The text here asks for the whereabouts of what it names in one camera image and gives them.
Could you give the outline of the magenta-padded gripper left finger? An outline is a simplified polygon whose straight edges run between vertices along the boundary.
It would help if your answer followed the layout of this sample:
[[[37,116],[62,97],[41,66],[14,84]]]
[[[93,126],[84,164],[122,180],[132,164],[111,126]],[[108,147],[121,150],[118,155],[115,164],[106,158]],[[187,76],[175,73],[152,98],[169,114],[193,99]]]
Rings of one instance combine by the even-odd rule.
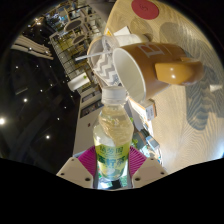
[[[70,157],[57,176],[84,188],[97,189],[99,177],[95,147]]]

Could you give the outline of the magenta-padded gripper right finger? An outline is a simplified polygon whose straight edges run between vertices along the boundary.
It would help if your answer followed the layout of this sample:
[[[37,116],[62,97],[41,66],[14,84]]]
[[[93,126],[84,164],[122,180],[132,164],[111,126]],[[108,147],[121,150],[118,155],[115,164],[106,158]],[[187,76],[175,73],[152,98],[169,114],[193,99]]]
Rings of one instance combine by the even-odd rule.
[[[154,157],[147,158],[139,150],[130,147],[127,171],[129,188],[141,188],[167,175],[167,171]]]

